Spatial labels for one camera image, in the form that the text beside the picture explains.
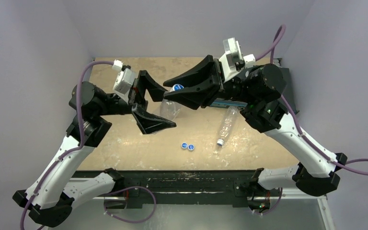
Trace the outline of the clear bottle white cap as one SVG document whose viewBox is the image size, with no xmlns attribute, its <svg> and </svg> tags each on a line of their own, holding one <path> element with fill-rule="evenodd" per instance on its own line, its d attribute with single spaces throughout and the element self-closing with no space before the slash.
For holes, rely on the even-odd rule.
<svg viewBox="0 0 368 230">
<path fill-rule="evenodd" d="M 172 86 L 170 90 L 167 91 L 173 92 L 181 90 L 183 88 L 184 88 L 183 85 L 175 84 Z M 182 107 L 181 104 L 166 99 L 163 99 L 161 102 L 158 103 L 159 105 L 152 110 L 151 114 L 161 116 L 171 121 L 173 121 L 178 116 Z"/>
</svg>

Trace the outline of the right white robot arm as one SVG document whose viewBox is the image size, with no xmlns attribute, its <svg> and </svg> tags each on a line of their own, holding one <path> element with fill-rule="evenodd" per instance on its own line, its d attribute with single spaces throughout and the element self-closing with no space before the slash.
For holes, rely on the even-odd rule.
<svg viewBox="0 0 368 230">
<path fill-rule="evenodd" d="M 296 187 L 308 195 L 322 196 L 338 188 L 337 171 L 347 157 L 311 141 L 295 123 L 293 111 L 282 97 L 287 85 L 283 74 L 275 64 L 256 66 L 253 61 L 208 55 L 190 70 L 166 80 L 164 86 L 180 84 L 183 89 L 167 92 L 164 98 L 193 110 L 210 106 L 217 98 L 246 103 L 240 111 L 246 123 L 298 160 L 287 168 L 260 169 L 250 181 L 251 191 L 261 195 L 274 188 Z"/>
</svg>

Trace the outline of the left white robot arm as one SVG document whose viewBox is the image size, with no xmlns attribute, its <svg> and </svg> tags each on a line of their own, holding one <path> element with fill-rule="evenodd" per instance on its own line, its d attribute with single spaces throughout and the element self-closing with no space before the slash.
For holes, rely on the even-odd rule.
<svg viewBox="0 0 368 230">
<path fill-rule="evenodd" d="M 116 79 L 117 90 L 106 93 L 98 86 L 83 81 L 75 86 L 69 105 L 77 111 L 67 128 L 58 152 L 41 176 L 25 190 L 16 191 L 13 200 L 23 208 L 23 217 L 36 224 L 56 227 L 72 210 L 86 201 L 110 194 L 118 196 L 136 187 L 113 168 L 77 186 L 68 186 L 81 163 L 99 146 L 111 123 L 106 115 L 132 115 L 143 134 L 153 134 L 176 124 L 147 111 L 145 94 L 154 102 L 163 99 L 165 89 L 145 70 L 133 73 L 126 69 Z"/>
</svg>

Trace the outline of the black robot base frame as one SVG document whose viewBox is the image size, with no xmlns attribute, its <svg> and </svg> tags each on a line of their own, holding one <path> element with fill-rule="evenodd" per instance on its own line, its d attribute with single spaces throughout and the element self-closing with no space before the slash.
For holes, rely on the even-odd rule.
<svg viewBox="0 0 368 230">
<path fill-rule="evenodd" d="M 127 200 L 127 208 L 158 205 L 229 205 L 268 209 L 278 189 L 257 183 L 258 170 L 123 170 L 123 181 L 105 193 L 107 199 Z"/>
</svg>

